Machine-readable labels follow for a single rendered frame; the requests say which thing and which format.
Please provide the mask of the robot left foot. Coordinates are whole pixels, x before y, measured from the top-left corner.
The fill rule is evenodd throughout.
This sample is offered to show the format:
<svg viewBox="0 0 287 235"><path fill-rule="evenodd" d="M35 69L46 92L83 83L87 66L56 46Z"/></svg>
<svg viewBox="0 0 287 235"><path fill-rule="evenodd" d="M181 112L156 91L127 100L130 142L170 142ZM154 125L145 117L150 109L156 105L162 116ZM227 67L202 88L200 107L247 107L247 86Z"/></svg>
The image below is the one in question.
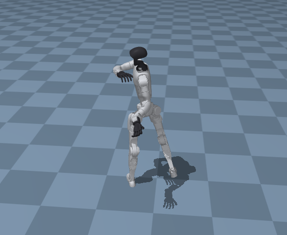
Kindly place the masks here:
<svg viewBox="0 0 287 235"><path fill-rule="evenodd" d="M131 179L131 181L129 180L129 173L127 174L126 178L127 178L127 181L129 182L129 186L130 187L135 187L136 186L135 178L134 178L134 181L133 181L133 179Z"/></svg>

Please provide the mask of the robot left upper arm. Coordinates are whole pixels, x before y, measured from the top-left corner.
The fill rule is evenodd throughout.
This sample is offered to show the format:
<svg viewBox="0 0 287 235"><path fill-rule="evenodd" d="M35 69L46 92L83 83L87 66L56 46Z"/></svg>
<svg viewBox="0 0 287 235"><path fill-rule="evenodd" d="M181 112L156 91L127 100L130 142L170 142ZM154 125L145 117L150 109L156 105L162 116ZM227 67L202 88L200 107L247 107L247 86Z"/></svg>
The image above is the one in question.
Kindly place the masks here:
<svg viewBox="0 0 287 235"><path fill-rule="evenodd" d="M146 75L139 76L138 84L142 92L142 97L144 99L144 101L141 103L141 107L144 107L147 102L151 103L150 92L149 92L149 82L148 82L148 79L146 78Z"/></svg>

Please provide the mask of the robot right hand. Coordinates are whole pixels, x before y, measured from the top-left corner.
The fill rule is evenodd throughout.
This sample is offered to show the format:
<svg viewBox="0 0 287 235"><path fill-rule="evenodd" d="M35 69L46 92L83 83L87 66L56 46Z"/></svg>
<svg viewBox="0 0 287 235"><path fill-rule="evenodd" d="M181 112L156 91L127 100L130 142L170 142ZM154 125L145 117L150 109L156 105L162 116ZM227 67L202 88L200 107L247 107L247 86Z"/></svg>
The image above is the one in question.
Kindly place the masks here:
<svg viewBox="0 0 287 235"><path fill-rule="evenodd" d="M125 79L125 77L126 77L126 78L127 78L127 81L129 82L128 77L130 78L130 81L132 81L131 77L133 78L133 75L131 75L131 74L129 74L129 73L125 73L125 72L123 72L123 71L120 71L119 73L117 73L117 77L121 78L121 81L122 81L122 82L123 82L123 79L122 79L122 78L124 78L124 80L125 80L125 82L126 82L126 79Z"/></svg>

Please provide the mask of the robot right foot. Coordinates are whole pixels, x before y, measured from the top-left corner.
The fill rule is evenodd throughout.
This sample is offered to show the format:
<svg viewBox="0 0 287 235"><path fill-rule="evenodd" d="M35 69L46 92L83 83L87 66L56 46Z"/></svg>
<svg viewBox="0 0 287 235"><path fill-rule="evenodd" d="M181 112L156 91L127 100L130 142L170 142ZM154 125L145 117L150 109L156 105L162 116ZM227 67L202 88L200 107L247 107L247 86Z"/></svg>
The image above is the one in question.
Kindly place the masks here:
<svg viewBox="0 0 287 235"><path fill-rule="evenodd" d="M172 171L171 171L171 170L172 170ZM173 168L171 168L171 170L170 170L170 168L169 168L169 173L170 173L170 175L171 175L172 178L175 178L175 177L177 176L177 170L176 170L175 167L174 167L174 170L173 170Z"/></svg>

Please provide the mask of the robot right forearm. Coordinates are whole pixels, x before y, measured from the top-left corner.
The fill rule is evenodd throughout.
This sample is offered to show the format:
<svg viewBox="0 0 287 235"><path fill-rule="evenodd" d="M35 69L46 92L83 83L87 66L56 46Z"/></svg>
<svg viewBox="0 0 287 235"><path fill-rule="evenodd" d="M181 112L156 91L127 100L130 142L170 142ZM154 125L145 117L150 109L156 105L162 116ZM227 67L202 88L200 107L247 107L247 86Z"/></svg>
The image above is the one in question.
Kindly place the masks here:
<svg viewBox="0 0 287 235"><path fill-rule="evenodd" d="M122 71L121 69L120 69L120 66L115 66L114 68L113 68L113 73L117 76L117 73L119 73L120 71ZM118 77L119 78L119 77Z"/></svg>

